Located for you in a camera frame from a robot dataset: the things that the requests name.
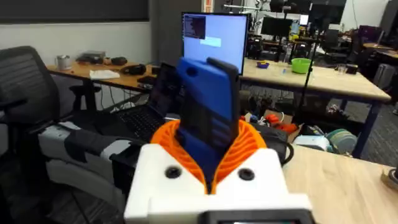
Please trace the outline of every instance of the green object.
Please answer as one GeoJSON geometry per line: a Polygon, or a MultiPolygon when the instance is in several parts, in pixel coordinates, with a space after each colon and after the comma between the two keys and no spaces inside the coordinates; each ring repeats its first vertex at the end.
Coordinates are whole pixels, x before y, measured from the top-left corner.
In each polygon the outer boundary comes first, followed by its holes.
{"type": "Polygon", "coordinates": [[[295,58],[292,60],[292,71],[299,74],[307,74],[311,60],[307,58],[295,58]]]}

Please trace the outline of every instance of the blue object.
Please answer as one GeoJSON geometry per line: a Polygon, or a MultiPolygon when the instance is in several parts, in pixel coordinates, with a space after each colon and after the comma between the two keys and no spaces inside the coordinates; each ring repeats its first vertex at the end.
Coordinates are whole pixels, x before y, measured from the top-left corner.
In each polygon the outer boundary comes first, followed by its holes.
{"type": "Polygon", "coordinates": [[[257,62],[257,68],[268,68],[269,63],[257,62]]]}
{"type": "Polygon", "coordinates": [[[217,58],[242,74],[247,25],[244,14],[183,13],[183,56],[202,62],[217,58]]]}
{"type": "Polygon", "coordinates": [[[238,68],[208,58],[181,58],[177,67],[185,86],[176,139],[201,167],[211,185],[215,170],[238,136],[238,68]]]}

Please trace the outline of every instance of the chair armrest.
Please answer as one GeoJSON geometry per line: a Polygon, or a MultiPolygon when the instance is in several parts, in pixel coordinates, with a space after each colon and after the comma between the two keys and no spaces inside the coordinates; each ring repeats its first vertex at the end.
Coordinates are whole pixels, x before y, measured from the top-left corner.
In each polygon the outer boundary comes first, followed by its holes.
{"type": "Polygon", "coordinates": [[[19,98],[12,101],[0,102],[0,111],[8,110],[27,103],[27,98],[19,98]]]}

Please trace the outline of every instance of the black laptop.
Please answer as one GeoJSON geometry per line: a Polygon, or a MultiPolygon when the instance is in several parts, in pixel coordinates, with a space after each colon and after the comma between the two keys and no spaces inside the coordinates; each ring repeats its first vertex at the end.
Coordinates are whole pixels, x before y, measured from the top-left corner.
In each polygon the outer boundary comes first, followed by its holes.
{"type": "Polygon", "coordinates": [[[131,138],[150,141],[155,131],[165,123],[166,114],[174,104],[181,85],[175,67],[163,63],[148,102],[116,113],[131,132],[131,138]]]}

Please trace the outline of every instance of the wall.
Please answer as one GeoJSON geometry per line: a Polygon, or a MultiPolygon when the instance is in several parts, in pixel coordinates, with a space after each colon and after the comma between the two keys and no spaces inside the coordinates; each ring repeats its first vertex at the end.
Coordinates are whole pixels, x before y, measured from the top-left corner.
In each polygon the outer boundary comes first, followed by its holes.
{"type": "MultiPolygon", "coordinates": [[[[389,0],[347,0],[344,9],[343,17],[341,18],[341,24],[345,25],[345,30],[356,28],[356,22],[354,19],[353,2],[356,13],[356,20],[358,26],[369,25],[379,26],[381,18],[384,14],[386,4],[389,0]]],[[[254,0],[247,0],[247,6],[255,7],[254,0]]],[[[269,4],[266,3],[263,9],[269,9],[269,4]]],[[[263,14],[270,15],[272,17],[283,18],[283,13],[274,12],[262,12],[263,14]]],[[[299,19],[299,15],[288,14],[288,19],[299,19]]],[[[332,29],[341,29],[340,25],[331,25],[332,29]]]]}
{"type": "MultiPolygon", "coordinates": [[[[109,57],[124,56],[132,62],[149,63],[152,60],[150,22],[112,24],[32,24],[0,25],[0,49],[30,45],[36,48],[46,64],[54,64],[56,55],[67,54],[73,58],[86,50],[104,50],[109,57]]],[[[61,90],[61,106],[70,110],[72,84],[81,81],[56,77],[61,90]]],[[[124,99],[124,92],[113,88],[115,102],[124,99]]],[[[97,107],[102,109],[101,94],[97,93],[97,107]]],[[[103,87],[104,107],[113,104],[109,88],[103,87]]],[[[6,148],[6,132],[0,126],[0,155],[6,148]]]]}

